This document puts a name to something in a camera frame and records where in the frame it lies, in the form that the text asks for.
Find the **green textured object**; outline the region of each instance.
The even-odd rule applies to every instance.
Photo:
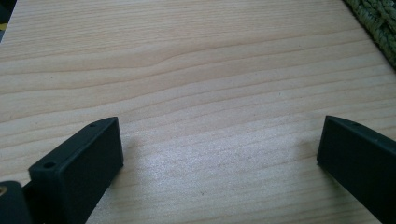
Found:
[[[345,0],[396,69],[396,3],[393,0]]]

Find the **yellow object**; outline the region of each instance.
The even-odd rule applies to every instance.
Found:
[[[8,23],[0,24],[0,30],[6,30]]]

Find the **green woven mat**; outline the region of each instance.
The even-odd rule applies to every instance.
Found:
[[[396,2],[345,0],[396,69]]]

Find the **table surface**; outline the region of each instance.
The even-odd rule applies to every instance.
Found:
[[[88,223],[377,223],[316,164],[326,115],[396,139],[396,76],[342,1],[18,1],[0,180],[120,119]]]

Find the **black object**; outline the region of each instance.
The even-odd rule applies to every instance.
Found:
[[[396,223],[396,142],[359,123],[327,116],[317,159],[379,221]]]
[[[0,183],[0,223],[85,223],[122,165],[118,119],[91,123],[32,165],[23,189]]]

